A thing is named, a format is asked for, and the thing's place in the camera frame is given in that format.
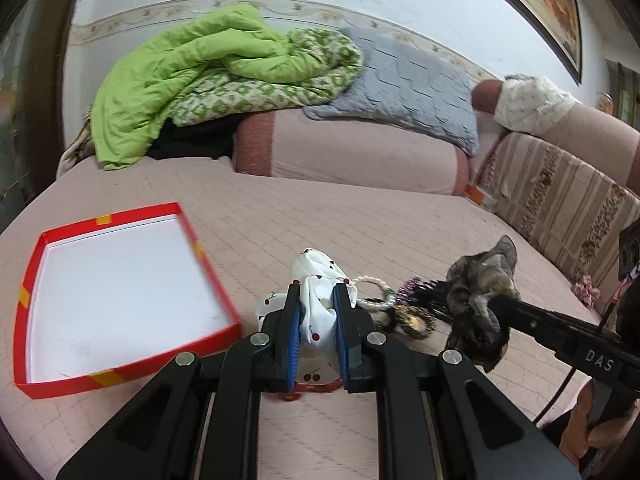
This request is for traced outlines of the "red polka dot scrunchie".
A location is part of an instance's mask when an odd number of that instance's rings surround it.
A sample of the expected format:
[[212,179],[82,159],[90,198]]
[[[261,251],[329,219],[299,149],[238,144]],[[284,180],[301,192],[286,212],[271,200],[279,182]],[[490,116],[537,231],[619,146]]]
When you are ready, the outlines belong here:
[[303,384],[302,382],[298,382],[292,391],[289,392],[279,392],[278,398],[284,402],[294,402],[300,399],[304,393],[330,393],[341,389],[343,387],[343,383],[341,379],[337,379],[335,382],[329,382],[328,384]]

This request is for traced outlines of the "orange clear plastic box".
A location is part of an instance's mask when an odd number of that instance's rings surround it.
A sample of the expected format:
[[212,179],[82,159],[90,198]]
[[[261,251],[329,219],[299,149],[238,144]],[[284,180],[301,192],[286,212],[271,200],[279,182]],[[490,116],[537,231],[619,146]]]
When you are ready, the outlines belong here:
[[488,193],[484,188],[476,185],[465,185],[464,196],[476,206],[485,210],[494,210],[497,205],[497,199]]

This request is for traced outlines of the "wooden stained glass door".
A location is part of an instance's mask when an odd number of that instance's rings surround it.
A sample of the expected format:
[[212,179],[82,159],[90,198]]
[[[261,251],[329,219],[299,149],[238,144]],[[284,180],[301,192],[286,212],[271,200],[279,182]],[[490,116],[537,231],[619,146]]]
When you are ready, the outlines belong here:
[[53,181],[76,0],[1,0],[1,227]]

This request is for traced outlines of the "red white tray box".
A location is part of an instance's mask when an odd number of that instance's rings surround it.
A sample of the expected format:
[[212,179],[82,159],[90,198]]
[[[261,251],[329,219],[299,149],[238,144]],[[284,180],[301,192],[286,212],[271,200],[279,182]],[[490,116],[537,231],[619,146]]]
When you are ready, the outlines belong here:
[[116,386],[240,336],[179,204],[113,212],[40,234],[18,290],[14,384],[32,399]]

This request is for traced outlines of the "pink long bolster pillow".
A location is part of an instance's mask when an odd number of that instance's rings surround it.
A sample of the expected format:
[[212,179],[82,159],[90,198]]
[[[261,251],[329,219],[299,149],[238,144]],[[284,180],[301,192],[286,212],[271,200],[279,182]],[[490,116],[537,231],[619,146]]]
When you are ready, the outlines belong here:
[[245,118],[234,136],[242,174],[461,196],[470,180],[461,148],[394,126],[312,120],[302,110]]

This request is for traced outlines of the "striped floral cushion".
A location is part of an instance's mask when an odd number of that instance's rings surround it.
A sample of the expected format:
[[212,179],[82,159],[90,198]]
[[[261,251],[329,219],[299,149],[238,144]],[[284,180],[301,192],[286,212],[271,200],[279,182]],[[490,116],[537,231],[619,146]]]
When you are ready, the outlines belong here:
[[639,199],[567,151],[510,133],[488,157],[480,187],[496,215],[572,283],[585,275],[607,300],[618,285],[620,232],[639,218]]

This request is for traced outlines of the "pink small scrunchie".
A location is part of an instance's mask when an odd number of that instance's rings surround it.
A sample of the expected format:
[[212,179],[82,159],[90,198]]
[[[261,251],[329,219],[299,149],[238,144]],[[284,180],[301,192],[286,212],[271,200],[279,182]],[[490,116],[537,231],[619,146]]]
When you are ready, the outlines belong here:
[[601,297],[600,289],[593,284],[590,275],[578,278],[573,284],[572,292],[587,309],[594,309]]

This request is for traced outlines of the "grey quilted pillow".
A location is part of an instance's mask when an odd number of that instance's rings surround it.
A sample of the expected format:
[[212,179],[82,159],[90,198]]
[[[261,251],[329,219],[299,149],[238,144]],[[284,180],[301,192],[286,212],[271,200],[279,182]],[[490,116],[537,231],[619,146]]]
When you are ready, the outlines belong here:
[[331,102],[304,107],[308,118],[380,122],[477,154],[472,90],[462,68],[371,29],[346,27],[341,33],[361,50],[362,71]]

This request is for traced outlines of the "white patterned cloth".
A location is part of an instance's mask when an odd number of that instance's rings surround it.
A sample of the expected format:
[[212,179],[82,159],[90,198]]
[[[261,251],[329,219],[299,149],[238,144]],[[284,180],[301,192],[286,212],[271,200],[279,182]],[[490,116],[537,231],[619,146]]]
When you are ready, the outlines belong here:
[[512,75],[502,83],[494,119],[508,130],[544,136],[578,104],[547,77]]

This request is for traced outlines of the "green quilt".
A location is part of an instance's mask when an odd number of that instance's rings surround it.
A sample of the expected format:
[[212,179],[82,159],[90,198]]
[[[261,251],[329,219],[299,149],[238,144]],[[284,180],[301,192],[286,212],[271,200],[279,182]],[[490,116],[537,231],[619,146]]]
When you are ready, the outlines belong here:
[[142,159],[166,120],[177,127],[224,116],[331,102],[362,70],[341,32],[278,32],[249,3],[166,30],[121,58],[100,85],[90,131],[106,170]]

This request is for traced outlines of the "white cherry print scrunchie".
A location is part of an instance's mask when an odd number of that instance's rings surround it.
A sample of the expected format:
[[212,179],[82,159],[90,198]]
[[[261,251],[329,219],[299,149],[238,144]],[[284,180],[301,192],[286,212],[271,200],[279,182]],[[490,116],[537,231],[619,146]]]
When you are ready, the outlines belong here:
[[306,248],[292,263],[291,284],[300,283],[300,349],[297,377],[303,384],[328,384],[341,379],[337,361],[336,313],[332,290],[338,283],[347,286],[350,302],[356,307],[358,289],[336,261],[318,249]]

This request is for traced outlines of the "grey sheer scrunchie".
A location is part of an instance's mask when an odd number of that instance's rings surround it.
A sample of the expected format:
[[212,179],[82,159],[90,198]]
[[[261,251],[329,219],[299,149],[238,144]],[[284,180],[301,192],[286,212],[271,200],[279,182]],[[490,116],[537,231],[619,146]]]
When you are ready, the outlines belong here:
[[516,246],[510,236],[503,235],[487,252],[463,256],[447,272],[451,330],[446,348],[460,352],[486,373],[501,361],[510,339],[510,328],[500,324],[489,301],[520,298],[514,281],[517,263]]

